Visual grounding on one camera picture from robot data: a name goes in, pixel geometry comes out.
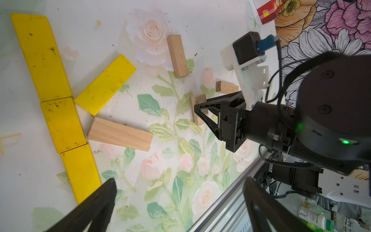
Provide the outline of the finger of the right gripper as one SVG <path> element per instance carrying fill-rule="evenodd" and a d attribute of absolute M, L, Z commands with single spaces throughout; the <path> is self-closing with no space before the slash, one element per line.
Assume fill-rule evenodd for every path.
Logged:
<path fill-rule="evenodd" d="M 195 113 L 198 117 L 200 117 L 207 127 L 211 130 L 211 132 L 216 136 L 218 140 L 222 140 L 219 122 L 215 123 L 211 118 L 209 118 L 205 113 L 201 110 L 195 110 Z"/>
<path fill-rule="evenodd" d="M 245 99 L 242 91 L 210 98 L 206 102 L 198 103 L 194 106 L 194 110 L 208 109 L 212 112 L 224 112 L 230 108 L 245 109 Z"/>

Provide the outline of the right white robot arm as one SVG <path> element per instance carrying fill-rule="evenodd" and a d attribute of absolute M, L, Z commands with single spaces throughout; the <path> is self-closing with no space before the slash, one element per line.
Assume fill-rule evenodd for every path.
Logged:
<path fill-rule="evenodd" d="M 250 140 L 270 151 L 349 175 L 371 162 L 371 57 L 325 52 L 298 65 L 277 95 L 303 76 L 295 108 L 257 102 L 246 109 L 242 92 L 196 104 L 199 116 L 226 149 Z"/>

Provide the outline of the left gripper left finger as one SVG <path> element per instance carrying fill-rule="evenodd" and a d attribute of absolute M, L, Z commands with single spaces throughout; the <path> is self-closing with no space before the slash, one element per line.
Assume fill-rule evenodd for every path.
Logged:
<path fill-rule="evenodd" d="M 48 229 L 49 232 L 105 232 L 115 207 L 117 185 L 108 179 L 78 207 Z"/>

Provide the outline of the yellow short block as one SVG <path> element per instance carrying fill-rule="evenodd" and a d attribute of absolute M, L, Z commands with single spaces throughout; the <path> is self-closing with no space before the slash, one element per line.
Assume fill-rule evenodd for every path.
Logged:
<path fill-rule="evenodd" d="M 74 196 L 81 204 L 101 186 L 101 179 L 89 144 L 60 154 Z"/>
<path fill-rule="evenodd" d="M 87 143 L 72 97 L 40 103 L 57 153 Z"/>

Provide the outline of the yellow long block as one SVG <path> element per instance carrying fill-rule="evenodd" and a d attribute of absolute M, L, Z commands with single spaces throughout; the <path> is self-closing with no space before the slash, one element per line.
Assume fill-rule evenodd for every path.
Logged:
<path fill-rule="evenodd" d="M 74 102 L 96 116 L 135 71 L 132 63 L 122 54 L 119 55 L 74 99 Z"/>
<path fill-rule="evenodd" d="M 41 102 L 73 97 L 47 17 L 10 14 Z"/>

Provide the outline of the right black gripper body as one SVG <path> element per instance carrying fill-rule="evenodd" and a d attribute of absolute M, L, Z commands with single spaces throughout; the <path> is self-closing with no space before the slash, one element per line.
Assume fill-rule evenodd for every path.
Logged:
<path fill-rule="evenodd" d="M 218 139 L 226 143 L 226 149 L 236 152 L 245 142 L 246 103 L 243 97 L 220 97 L 218 115 Z"/>

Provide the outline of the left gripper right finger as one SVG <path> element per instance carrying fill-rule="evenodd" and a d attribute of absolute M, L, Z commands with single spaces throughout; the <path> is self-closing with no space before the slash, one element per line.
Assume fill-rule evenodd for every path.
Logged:
<path fill-rule="evenodd" d="M 243 195 L 254 232 L 311 232 L 304 223 L 270 196 L 256 181 L 247 177 Z"/>

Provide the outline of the wooden block top edge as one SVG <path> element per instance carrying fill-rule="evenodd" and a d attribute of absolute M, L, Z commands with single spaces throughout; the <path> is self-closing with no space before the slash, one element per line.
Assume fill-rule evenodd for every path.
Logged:
<path fill-rule="evenodd" d="M 188 76 L 189 71 L 187 67 L 181 35 L 171 34 L 167 37 L 167 42 L 174 68 L 175 77 L 181 78 Z"/>

